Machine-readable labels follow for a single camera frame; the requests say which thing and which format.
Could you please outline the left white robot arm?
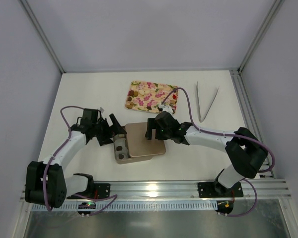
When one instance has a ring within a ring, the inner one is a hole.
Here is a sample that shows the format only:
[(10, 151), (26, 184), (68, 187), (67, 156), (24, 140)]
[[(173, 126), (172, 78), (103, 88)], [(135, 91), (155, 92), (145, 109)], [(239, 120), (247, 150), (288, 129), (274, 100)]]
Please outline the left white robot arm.
[(25, 195), (28, 203), (44, 205), (48, 211), (62, 206), (69, 197), (94, 198), (96, 189), (92, 175), (75, 173), (65, 178), (64, 171), (75, 155), (92, 139), (100, 146), (113, 143), (116, 135), (125, 135), (125, 129), (110, 114), (111, 124), (102, 117), (101, 109), (82, 110), (82, 116), (73, 125), (66, 122), (68, 136), (51, 155), (27, 166)]

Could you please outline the beige tin lid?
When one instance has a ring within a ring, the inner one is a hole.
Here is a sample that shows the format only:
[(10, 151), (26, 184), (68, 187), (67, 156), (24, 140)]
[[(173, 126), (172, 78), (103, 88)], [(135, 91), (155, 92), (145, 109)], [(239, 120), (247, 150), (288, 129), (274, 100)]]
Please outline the beige tin lid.
[(145, 137), (146, 122), (126, 124), (125, 131), (127, 132), (126, 142), (131, 159), (151, 159), (153, 156), (165, 154), (164, 141), (154, 138), (155, 130), (152, 131), (151, 140)]

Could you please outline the beige tin box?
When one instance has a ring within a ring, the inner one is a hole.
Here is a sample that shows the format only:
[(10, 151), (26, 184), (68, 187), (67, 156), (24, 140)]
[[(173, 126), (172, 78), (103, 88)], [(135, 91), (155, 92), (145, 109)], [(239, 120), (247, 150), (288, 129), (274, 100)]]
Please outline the beige tin box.
[[(114, 136), (113, 141), (114, 141), (114, 144), (113, 144), (114, 145), (114, 156), (115, 156), (115, 160), (118, 164), (128, 164), (128, 163), (135, 163), (135, 162), (150, 160), (150, 159), (131, 159), (130, 158), (128, 146), (127, 146), (127, 142), (126, 142), (126, 135), (123, 135), (123, 134), (116, 135), (116, 136)], [(117, 146), (122, 146), (122, 150), (117, 151), (116, 150)], [(119, 154), (123, 154), (124, 158), (119, 159), (118, 158)]]

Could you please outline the metal tongs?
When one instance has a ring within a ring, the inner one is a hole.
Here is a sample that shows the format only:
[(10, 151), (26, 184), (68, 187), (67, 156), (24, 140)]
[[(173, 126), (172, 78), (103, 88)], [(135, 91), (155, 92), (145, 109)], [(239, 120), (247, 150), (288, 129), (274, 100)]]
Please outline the metal tongs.
[(199, 122), (203, 122), (218, 94), (219, 86), (209, 86), (205, 83), (196, 83), (196, 99)]

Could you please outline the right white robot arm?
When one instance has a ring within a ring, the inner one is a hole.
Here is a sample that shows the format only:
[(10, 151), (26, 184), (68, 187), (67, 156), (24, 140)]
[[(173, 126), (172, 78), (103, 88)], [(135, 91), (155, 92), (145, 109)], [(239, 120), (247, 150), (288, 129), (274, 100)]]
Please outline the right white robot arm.
[(147, 140), (172, 140), (177, 144), (199, 145), (225, 152), (230, 165), (210, 184), (211, 194), (228, 197), (242, 179), (253, 179), (268, 156), (268, 150), (244, 127), (234, 132), (206, 131), (191, 122), (179, 123), (164, 111), (147, 120)]

